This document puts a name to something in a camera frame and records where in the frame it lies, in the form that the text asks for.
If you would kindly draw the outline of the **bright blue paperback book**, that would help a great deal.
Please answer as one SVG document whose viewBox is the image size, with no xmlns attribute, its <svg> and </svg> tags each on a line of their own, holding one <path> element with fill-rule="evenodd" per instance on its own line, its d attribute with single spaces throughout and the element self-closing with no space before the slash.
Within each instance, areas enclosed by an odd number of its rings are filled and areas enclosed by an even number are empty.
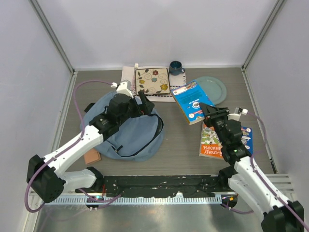
<svg viewBox="0 0 309 232">
<path fill-rule="evenodd" d="M 204 119 L 200 103 L 215 106 L 196 80 L 172 90 L 171 94 L 189 125 Z"/>
</svg>

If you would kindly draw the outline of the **light blue fabric backpack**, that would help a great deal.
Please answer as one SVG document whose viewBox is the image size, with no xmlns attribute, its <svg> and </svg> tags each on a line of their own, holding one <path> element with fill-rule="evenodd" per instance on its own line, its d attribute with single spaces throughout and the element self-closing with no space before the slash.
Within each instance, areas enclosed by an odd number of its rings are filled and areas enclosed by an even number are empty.
<svg viewBox="0 0 309 232">
<path fill-rule="evenodd" d="M 149 115 L 126 120 L 95 150 L 115 160 L 146 161 L 159 150 L 164 135 L 163 119 L 153 108 Z"/>
</svg>

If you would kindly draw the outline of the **orange treehouse paperback book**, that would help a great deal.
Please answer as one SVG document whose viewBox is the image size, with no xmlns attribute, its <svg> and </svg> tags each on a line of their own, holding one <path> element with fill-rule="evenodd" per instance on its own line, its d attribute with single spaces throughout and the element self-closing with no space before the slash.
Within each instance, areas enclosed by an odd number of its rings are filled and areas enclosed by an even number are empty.
<svg viewBox="0 0 309 232">
<path fill-rule="evenodd" d="M 204 123 L 202 124 L 199 156 L 223 160 L 222 145 L 219 138 L 214 131 L 214 128 L 208 128 Z"/>
</svg>

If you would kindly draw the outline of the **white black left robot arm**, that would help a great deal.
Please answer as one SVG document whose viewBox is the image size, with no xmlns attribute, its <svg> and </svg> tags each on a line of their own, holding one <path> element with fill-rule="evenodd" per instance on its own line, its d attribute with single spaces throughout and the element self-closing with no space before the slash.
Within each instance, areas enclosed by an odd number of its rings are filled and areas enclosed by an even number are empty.
<svg viewBox="0 0 309 232">
<path fill-rule="evenodd" d="M 77 136 L 29 160 L 27 183 L 45 203 L 75 189 L 97 193 L 103 189 L 103 175 L 94 167 L 69 172 L 76 160 L 95 149 L 115 160 L 145 161 L 158 151 L 163 131 L 162 118 L 143 93 L 132 98 L 110 92 L 88 108 Z"/>
</svg>

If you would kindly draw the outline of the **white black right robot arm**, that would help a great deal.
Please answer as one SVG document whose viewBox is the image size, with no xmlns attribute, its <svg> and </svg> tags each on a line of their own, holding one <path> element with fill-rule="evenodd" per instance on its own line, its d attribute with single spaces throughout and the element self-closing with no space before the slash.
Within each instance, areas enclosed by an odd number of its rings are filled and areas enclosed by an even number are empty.
<svg viewBox="0 0 309 232">
<path fill-rule="evenodd" d="M 229 166 L 219 171 L 218 185 L 224 191 L 233 190 L 258 216 L 265 232 L 304 232 L 304 208 L 299 201 L 286 197 L 266 177 L 253 154 L 242 143 L 240 116 L 228 108 L 200 103 L 207 127 L 214 128 L 222 145 L 222 155 Z"/>
</svg>

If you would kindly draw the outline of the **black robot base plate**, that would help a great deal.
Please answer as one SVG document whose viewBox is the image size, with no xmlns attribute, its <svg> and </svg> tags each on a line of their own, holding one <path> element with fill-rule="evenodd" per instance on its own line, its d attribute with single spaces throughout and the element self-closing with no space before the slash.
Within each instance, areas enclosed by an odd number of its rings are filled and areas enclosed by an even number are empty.
<svg viewBox="0 0 309 232">
<path fill-rule="evenodd" d="M 232 192 L 216 175 L 132 175 L 105 176 L 97 190 L 87 193 L 106 193 L 108 197 L 168 198 L 182 193 L 185 198 L 213 197 L 216 192 Z"/>
</svg>

